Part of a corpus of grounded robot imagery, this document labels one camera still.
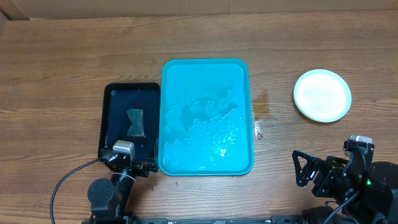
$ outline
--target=wooden tabletop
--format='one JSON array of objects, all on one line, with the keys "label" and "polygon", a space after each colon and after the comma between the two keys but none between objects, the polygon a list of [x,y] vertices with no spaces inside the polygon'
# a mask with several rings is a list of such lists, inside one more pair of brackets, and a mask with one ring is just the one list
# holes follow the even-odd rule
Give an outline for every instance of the wooden tabletop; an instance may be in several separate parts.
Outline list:
[{"label": "wooden tabletop", "polygon": [[[343,157],[350,134],[374,139],[375,161],[398,163],[398,12],[9,21],[0,39],[0,223],[49,223],[56,183],[97,155],[104,87],[157,82],[174,58],[240,58],[249,67],[255,165],[239,177],[138,178],[129,209],[140,217],[239,218],[322,205],[297,187],[294,149]],[[332,70],[351,88],[343,119],[310,121],[292,91],[304,72]],[[57,223],[87,219],[94,164],[68,178]]]}]

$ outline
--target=green sponge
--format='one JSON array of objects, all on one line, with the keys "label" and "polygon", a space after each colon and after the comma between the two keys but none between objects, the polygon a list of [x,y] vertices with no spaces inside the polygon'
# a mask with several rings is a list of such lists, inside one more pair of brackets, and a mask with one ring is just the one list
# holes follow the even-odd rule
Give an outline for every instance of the green sponge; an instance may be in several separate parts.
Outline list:
[{"label": "green sponge", "polygon": [[131,127],[127,131],[128,136],[144,136],[144,111],[141,109],[130,109],[127,111]]}]

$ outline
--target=blue tray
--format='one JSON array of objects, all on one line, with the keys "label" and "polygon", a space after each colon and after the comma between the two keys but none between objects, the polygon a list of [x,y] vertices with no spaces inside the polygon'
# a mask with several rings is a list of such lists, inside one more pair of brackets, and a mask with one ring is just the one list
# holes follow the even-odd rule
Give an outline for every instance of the blue tray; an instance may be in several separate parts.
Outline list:
[{"label": "blue tray", "polygon": [[254,165],[248,68],[238,59],[163,67],[159,166],[168,175],[243,175]]}]

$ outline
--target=wire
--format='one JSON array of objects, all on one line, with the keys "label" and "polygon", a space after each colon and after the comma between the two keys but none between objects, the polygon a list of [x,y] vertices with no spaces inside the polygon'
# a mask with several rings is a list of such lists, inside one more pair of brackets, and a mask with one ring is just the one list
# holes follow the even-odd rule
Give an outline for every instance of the wire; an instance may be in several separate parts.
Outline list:
[{"label": "wire", "polygon": [[51,196],[51,202],[50,202],[50,219],[51,219],[51,224],[55,224],[55,220],[54,220],[54,212],[53,212],[53,207],[54,207],[54,200],[55,200],[55,194],[57,193],[58,188],[60,187],[60,185],[62,184],[62,182],[68,178],[70,175],[72,175],[73,173],[75,173],[78,170],[81,170],[84,167],[88,167],[96,162],[100,161],[100,159],[95,159],[91,162],[88,162],[80,167],[77,167],[76,169],[70,171],[67,175],[65,175],[64,177],[62,177],[62,179],[57,183],[57,186],[55,186],[54,192],[52,193]]},{"label": "wire", "polygon": [[359,191],[357,191],[352,197],[350,197],[346,202],[342,203],[339,207],[337,207],[330,215],[329,217],[325,220],[325,222],[323,224],[328,224],[330,222],[330,220],[333,218],[333,216],[336,215],[336,213],[338,213],[338,211],[340,211],[342,208],[344,208],[344,206],[346,206],[348,203],[350,203],[352,200],[354,200],[354,198],[356,198],[356,196],[359,195]]}]

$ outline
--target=water stain on wood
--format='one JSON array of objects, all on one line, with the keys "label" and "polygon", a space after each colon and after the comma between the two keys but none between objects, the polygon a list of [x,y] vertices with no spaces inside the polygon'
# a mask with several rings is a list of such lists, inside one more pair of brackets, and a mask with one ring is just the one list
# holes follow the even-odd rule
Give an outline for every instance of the water stain on wood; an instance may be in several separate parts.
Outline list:
[{"label": "water stain on wood", "polygon": [[270,118],[269,114],[269,98],[268,91],[263,91],[261,95],[252,100],[253,111],[254,111],[254,120],[258,121],[262,118]]}]

